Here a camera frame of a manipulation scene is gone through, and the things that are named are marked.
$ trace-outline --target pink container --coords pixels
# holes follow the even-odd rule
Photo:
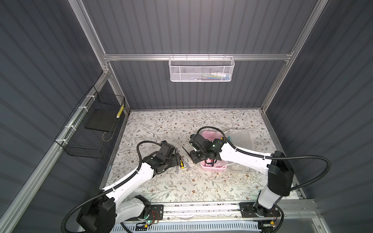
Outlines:
[[[219,139],[222,138],[222,134],[216,131],[203,131],[201,135],[202,137],[210,141],[213,141],[216,138],[219,138]],[[201,168],[204,171],[219,172],[219,171],[224,171],[225,169],[227,169],[227,166],[230,164],[232,164],[232,162],[227,162],[227,161],[222,160],[222,161],[217,161],[217,163],[215,163],[214,166],[212,167],[210,164],[206,164],[205,161],[201,161]]]

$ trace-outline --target wire basket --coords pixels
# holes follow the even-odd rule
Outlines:
[[[168,64],[172,82],[230,82],[235,65],[233,57],[201,60],[170,57]]]
[[[55,141],[66,151],[68,155],[105,158],[111,156],[115,142],[119,136],[119,131],[124,121],[124,114],[113,116],[112,127],[109,132],[86,128],[90,117],[96,109],[107,112],[119,112],[124,109],[125,98],[120,95],[96,92],[82,107],[77,119],[68,128],[68,132],[63,139]]]

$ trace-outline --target leaf pattern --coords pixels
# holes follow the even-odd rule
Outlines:
[[[267,182],[259,172],[250,174],[204,171],[194,164],[182,146],[190,151],[191,134],[202,126],[248,129],[253,148],[274,152],[275,146],[258,110],[216,111],[135,111],[131,112],[107,184],[112,184],[138,165],[136,146],[143,140],[168,143],[179,149],[185,168],[173,167],[141,184],[126,200],[143,195],[151,202],[239,201],[255,200]],[[154,144],[142,144],[142,157],[158,150]],[[295,191],[288,199],[298,199]]]

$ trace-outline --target yellow object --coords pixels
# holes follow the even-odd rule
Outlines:
[[[117,114],[117,118],[120,117],[120,115],[121,115],[122,112],[123,112],[123,109],[124,109],[124,105],[122,105],[122,106],[120,107],[119,112],[118,112],[118,114]]]

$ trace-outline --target gray wall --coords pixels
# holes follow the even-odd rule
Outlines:
[[[1,217],[102,70],[67,1],[0,1],[0,15]],[[104,163],[63,154],[15,232],[78,203]]]
[[[373,1],[330,0],[268,109],[288,156],[323,155],[330,172],[304,188],[332,232],[371,232]],[[322,171],[293,163],[300,182]]]
[[[288,53],[315,2],[83,1],[111,54]],[[260,107],[282,64],[236,62],[231,82],[174,83],[167,62],[112,62],[132,109]]]
[[[282,61],[236,62],[230,82],[171,82],[168,62],[111,62],[132,109],[260,107]]]

